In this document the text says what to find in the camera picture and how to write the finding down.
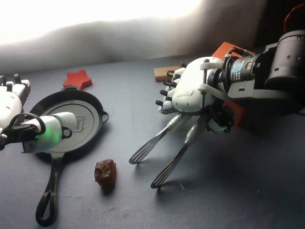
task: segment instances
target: frying pan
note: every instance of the frying pan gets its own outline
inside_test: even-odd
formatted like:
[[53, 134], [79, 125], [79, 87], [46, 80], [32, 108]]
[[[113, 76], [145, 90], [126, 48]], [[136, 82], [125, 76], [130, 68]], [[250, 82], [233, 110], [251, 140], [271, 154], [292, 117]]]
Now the frying pan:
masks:
[[[76, 116], [76, 127], [72, 130], [72, 136], [45, 153], [51, 154], [51, 175], [48, 185], [41, 197], [36, 209], [36, 221], [43, 227], [52, 225], [58, 213], [57, 182], [62, 166], [63, 155], [76, 149], [85, 149], [96, 137], [101, 126], [109, 116], [103, 110], [100, 101], [90, 93], [81, 91], [79, 87], [64, 87], [60, 92], [51, 94], [38, 102], [30, 111], [42, 116], [59, 112], [72, 112]], [[50, 214], [44, 218], [47, 206], [50, 206]]]

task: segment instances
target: gray table surface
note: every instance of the gray table surface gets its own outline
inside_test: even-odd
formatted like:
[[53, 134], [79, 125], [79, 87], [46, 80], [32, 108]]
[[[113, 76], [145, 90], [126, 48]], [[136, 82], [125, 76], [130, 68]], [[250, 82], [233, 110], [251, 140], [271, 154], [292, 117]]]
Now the gray table surface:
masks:
[[[59, 181], [59, 214], [51, 228], [63, 229], [290, 229], [305, 228], [305, 118], [289, 115], [259, 119], [229, 134], [205, 132], [184, 155], [169, 180], [178, 185], [159, 192], [150, 183], [175, 156], [189, 121], [166, 136], [139, 166], [130, 156], [163, 129], [173, 115], [157, 112], [162, 83], [153, 69], [188, 58], [161, 58], [22, 74], [29, 79], [28, 112], [40, 99], [62, 88], [66, 72], [85, 69], [110, 119], [91, 150], [66, 160]], [[51, 166], [22, 145], [0, 152], [0, 228], [40, 228], [37, 204]], [[117, 164], [115, 190], [105, 195], [94, 182], [95, 163]]]

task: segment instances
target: brown meat cube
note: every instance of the brown meat cube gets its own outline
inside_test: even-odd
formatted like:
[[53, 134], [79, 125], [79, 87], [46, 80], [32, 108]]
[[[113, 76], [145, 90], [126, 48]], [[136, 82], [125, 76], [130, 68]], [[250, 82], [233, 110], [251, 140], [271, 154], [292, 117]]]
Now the brown meat cube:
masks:
[[95, 181], [102, 188], [113, 188], [116, 180], [116, 164], [113, 160], [103, 160], [96, 163], [94, 170]]

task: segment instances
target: cylindrical motor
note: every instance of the cylindrical motor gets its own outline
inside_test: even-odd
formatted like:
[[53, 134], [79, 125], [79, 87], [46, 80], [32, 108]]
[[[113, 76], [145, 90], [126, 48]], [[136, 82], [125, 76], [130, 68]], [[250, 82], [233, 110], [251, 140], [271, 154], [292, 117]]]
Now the cylindrical motor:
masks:
[[305, 31], [283, 35], [277, 45], [265, 89], [304, 94], [305, 87]]

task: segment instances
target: star-shaped object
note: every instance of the star-shaped object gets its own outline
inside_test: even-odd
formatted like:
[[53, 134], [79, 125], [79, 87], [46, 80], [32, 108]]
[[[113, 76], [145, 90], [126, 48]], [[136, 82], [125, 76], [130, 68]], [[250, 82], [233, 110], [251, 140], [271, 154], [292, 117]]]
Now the star-shaped object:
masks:
[[78, 86], [81, 90], [85, 87], [89, 87], [92, 84], [92, 80], [87, 76], [84, 69], [77, 73], [67, 73], [67, 80], [63, 83], [63, 86]]

